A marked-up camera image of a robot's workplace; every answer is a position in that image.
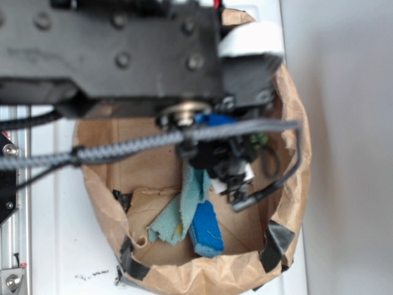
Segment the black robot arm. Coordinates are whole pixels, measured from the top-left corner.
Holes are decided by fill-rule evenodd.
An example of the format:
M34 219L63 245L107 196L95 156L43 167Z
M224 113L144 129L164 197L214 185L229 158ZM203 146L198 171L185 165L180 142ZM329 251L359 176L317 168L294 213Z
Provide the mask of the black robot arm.
M246 192L247 169L265 132L272 78L283 59L279 26L247 21L221 1L2 1L1 104L49 105L2 130L60 118L152 117L164 131L126 143L63 154L1 158L1 170L122 160L175 145L180 158L225 184L235 210L284 183Z

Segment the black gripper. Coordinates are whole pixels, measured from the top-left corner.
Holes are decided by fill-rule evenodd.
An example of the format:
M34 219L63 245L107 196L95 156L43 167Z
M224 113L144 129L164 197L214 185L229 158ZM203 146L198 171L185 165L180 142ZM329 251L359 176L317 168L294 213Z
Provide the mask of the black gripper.
M208 126L228 125L243 119L257 119L273 109L272 79L282 59L275 55L245 56L224 60L224 88L228 95L216 111L199 121ZM205 169L211 179L224 184L223 194L235 205L253 205L248 194L251 178L246 168L258 156L271 152L263 133L245 133L227 139L199 141L190 149L193 168Z

